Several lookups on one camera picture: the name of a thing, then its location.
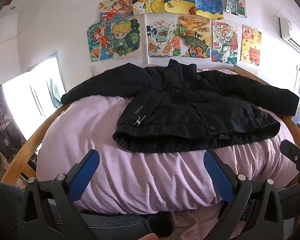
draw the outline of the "blue textured pad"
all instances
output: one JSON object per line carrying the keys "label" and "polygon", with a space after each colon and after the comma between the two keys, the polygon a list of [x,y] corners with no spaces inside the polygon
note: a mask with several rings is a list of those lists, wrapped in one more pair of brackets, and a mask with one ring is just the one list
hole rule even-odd
{"label": "blue textured pad", "polygon": [[204,153],[203,164],[217,188],[221,199],[231,204],[234,200],[233,185],[209,151]]}
{"label": "blue textured pad", "polygon": [[99,164],[99,153],[93,151],[69,184],[68,199],[70,202],[80,200]]}

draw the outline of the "metal screw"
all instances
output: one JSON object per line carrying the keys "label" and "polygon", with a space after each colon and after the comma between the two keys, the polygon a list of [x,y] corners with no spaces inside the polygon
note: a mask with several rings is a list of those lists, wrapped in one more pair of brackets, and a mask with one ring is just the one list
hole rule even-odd
{"label": "metal screw", "polygon": [[63,174],[63,173],[60,173],[58,176],[57,176],[57,180],[63,180],[66,176]]}
{"label": "metal screw", "polygon": [[28,183],[34,183],[34,181],[35,181],[35,177],[31,177],[30,179],[28,179]]}
{"label": "metal screw", "polygon": [[246,180],[246,176],[244,176],[243,174],[239,174],[238,179],[239,180]]}
{"label": "metal screw", "polygon": [[273,179],[267,179],[267,182],[268,182],[270,185],[273,185],[273,184],[274,184]]}

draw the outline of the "jacket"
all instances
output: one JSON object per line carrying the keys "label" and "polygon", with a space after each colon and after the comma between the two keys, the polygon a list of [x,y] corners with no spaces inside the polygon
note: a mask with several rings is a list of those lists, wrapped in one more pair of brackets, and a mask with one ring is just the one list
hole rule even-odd
{"label": "jacket", "polygon": [[167,67],[131,63],[91,77],[63,95],[70,104],[91,96],[134,97],[113,139],[133,152],[214,149],[274,137],[275,114],[295,115],[299,97],[289,90],[170,59]]}

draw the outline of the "white air conditioner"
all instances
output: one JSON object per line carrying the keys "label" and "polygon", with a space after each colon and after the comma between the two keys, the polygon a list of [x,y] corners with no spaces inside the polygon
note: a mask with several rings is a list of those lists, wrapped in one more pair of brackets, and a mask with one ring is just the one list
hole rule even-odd
{"label": "white air conditioner", "polygon": [[281,38],[300,52],[300,29],[286,18],[280,18]]}

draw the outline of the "pink bed sheet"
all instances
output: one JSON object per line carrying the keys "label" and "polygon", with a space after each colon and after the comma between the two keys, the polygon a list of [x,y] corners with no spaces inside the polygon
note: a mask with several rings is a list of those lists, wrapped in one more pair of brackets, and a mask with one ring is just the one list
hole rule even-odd
{"label": "pink bed sheet", "polygon": [[[38,155],[38,179],[67,173],[90,149],[96,149],[100,166],[81,200],[75,203],[79,209],[123,214],[174,211],[174,232],[168,239],[202,240],[217,222],[222,206],[203,165],[205,150],[143,154],[121,148],[112,135],[129,102],[127,98],[103,96],[74,102],[44,137]],[[298,172],[280,154],[279,146],[282,140],[293,142],[293,138],[286,125],[269,113],[281,123],[274,138],[215,152],[235,173],[250,180],[272,178],[277,187],[283,187]]]}

